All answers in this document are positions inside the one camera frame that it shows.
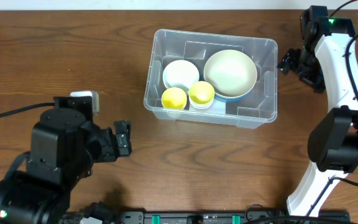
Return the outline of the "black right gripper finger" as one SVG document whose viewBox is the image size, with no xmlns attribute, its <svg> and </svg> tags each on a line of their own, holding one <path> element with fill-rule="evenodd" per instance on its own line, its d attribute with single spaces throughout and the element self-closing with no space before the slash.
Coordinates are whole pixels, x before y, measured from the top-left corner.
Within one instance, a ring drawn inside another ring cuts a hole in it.
<svg viewBox="0 0 358 224">
<path fill-rule="evenodd" d="M 277 68 L 284 74 L 287 75 L 290 71 L 295 71 L 298 66 L 298 62 L 292 59 L 283 59 Z"/>
<path fill-rule="evenodd" d="M 286 62 L 299 62 L 301 49 L 289 49 L 284 56 Z"/>
</svg>

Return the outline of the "beige large bowl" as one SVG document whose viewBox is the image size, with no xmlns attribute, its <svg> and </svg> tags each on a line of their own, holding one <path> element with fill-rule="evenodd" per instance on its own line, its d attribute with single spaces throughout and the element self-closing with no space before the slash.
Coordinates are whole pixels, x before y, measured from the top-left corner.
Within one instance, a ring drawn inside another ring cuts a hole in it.
<svg viewBox="0 0 358 224">
<path fill-rule="evenodd" d="M 257 69 L 245 53 L 238 50 L 221 50 L 207 60 L 203 76 L 212 86 L 251 86 L 257 82 Z"/>
</svg>

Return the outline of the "yellow cup front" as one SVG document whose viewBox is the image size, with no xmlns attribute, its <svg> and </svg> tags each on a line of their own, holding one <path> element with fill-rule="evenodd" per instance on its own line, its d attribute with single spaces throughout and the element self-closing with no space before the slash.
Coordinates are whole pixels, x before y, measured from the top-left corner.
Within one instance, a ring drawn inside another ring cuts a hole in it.
<svg viewBox="0 0 358 224">
<path fill-rule="evenodd" d="M 162 94 L 162 106 L 164 108 L 182 110 L 186 104 L 187 95 L 181 88 L 171 87 Z"/>
</svg>

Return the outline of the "yellow cup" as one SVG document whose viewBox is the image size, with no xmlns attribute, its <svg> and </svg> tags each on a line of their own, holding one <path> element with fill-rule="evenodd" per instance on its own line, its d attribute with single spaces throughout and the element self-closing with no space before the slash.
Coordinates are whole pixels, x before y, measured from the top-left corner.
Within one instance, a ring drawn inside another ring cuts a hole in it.
<svg viewBox="0 0 358 224">
<path fill-rule="evenodd" d="M 162 106 L 164 108 L 182 110 L 186 104 L 187 95 L 181 88 L 171 87 L 162 94 Z"/>
<path fill-rule="evenodd" d="M 215 90 L 210 83 L 199 81 L 191 86 L 188 95 L 197 105 L 206 105 L 214 100 Z"/>
</svg>

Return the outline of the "light blue cup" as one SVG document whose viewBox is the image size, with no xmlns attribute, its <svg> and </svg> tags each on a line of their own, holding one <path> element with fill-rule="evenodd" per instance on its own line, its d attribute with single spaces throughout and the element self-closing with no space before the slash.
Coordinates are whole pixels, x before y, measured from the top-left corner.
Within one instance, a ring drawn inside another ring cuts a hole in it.
<svg viewBox="0 0 358 224">
<path fill-rule="evenodd" d="M 197 102 L 193 101 L 191 98 L 189 99 L 189 101 L 190 101 L 190 105 L 192 107 L 199 109 L 199 110 L 205 110 L 213 104 L 214 99 L 210 100 L 207 103 L 197 103 Z"/>
</svg>

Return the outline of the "white small bowl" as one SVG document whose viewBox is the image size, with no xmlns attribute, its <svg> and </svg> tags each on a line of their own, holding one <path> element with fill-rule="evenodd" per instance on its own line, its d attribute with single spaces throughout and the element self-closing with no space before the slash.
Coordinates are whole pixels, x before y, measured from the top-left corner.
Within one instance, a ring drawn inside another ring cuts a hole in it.
<svg viewBox="0 0 358 224">
<path fill-rule="evenodd" d="M 163 84 L 166 88 L 177 87 L 188 93 L 190 87 L 200 80 L 197 67 L 187 60 L 176 60 L 163 70 Z"/>
</svg>

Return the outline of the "white cup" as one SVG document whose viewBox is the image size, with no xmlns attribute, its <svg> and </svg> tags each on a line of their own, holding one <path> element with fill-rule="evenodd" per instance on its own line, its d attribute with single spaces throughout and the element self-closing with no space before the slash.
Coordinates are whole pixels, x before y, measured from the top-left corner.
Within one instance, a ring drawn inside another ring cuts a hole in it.
<svg viewBox="0 0 358 224">
<path fill-rule="evenodd" d="M 178 119 L 182 114 L 182 110 L 176 110 L 176 109 L 168 109 L 167 110 L 167 116 L 170 119 Z"/>
</svg>

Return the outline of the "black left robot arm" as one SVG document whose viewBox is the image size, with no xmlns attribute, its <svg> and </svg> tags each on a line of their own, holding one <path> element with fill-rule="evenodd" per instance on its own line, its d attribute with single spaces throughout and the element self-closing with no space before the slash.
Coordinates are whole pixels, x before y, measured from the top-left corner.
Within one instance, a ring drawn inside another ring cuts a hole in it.
<svg viewBox="0 0 358 224">
<path fill-rule="evenodd" d="M 57 96 L 32 129 L 30 151 L 18 155 L 0 181 L 0 223 L 58 223 L 75 185 L 95 163 L 129 156 L 131 122 L 102 129 L 90 96 Z"/>
</svg>

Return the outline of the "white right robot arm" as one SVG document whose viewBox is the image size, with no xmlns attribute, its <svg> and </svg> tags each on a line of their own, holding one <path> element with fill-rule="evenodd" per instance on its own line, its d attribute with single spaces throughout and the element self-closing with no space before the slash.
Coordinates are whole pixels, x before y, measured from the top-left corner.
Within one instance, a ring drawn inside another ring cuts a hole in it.
<svg viewBox="0 0 358 224">
<path fill-rule="evenodd" d="M 308 168 L 287 198 L 290 216 L 313 218 L 339 182 L 356 184 L 346 177 L 358 167 L 358 34 L 325 6 L 303 11 L 300 26 L 303 48 L 290 49 L 277 67 L 328 97 L 328 113 L 308 138 Z"/>
</svg>

